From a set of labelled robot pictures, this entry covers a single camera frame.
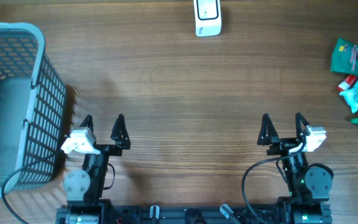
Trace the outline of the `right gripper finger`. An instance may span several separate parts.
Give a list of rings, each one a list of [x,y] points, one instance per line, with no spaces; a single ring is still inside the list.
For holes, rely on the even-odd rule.
[[[266,146],[279,142],[278,133],[268,113],[262,116],[262,125],[257,140],[257,145]]]
[[[309,125],[309,122],[305,119],[305,117],[300,112],[298,112],[295,115],[295,124],[296,124],[296,138],[298,140],[302,140],[303,139],[303,137],[302,137],[302,135],[303,135],[302,126],[307,127]]]

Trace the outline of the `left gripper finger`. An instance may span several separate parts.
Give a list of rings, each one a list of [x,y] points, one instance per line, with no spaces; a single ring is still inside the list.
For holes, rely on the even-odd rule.
[[[131,140],[126,129],[126,123],[123,114],[118,115],[112,127],[110,138],[114,141],[114,145],[121,149],[131,148]]]
[[[82,123],[80,124],[81,128],[89,128],[92,132],[93,130],[93,117],[88,114],[86,116],[86,118],[82,121]]]

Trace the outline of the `red snack packet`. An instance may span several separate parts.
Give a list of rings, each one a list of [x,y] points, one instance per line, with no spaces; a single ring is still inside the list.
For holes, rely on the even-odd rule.
[[[340,92],[348,90],[357,80],[357,75],[348,75],[340,84],[338,84],[337,88]]]

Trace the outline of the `green 3M glove packet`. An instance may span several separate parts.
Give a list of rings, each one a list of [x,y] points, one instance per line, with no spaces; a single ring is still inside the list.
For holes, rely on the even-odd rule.
[[[332,72],[358,76],[358,45],[338,38],[331,56]]]

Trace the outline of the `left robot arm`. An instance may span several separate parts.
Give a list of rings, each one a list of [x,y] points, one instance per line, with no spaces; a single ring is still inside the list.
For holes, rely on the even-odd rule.
[[[106,174],[114,166],[109,163],[111,156],[122,156],[123,150],[131,148],[125,118],[119,114],[111,130],[112,144],[97,144],[93,133],[93,117],[87,115],[78,128],[75,128],[62,145],[65,154],[73,151],[84,154],[81,169],[67,174],[63,188],[67,194],[67,206],[57,210],[56,223],[122,223],[120,214],[114,209],[110,199],[103,199]]]

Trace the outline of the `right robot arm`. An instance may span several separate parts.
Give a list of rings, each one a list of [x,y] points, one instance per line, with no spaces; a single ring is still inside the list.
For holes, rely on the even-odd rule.
[[[326,139],[323,127],[313,127],[301,113],[295,115],[296,136],[280,138],[265,113],[257,144],[268,146],[267,155],[279,156],[280,174],[287,184],[289,196],[279,197],[267,208],[258,208],[266,223],[328,224],[333,222],[329,191],[333,185],[333,171],[328,166],[309,164],[307,152],[314,152]]]

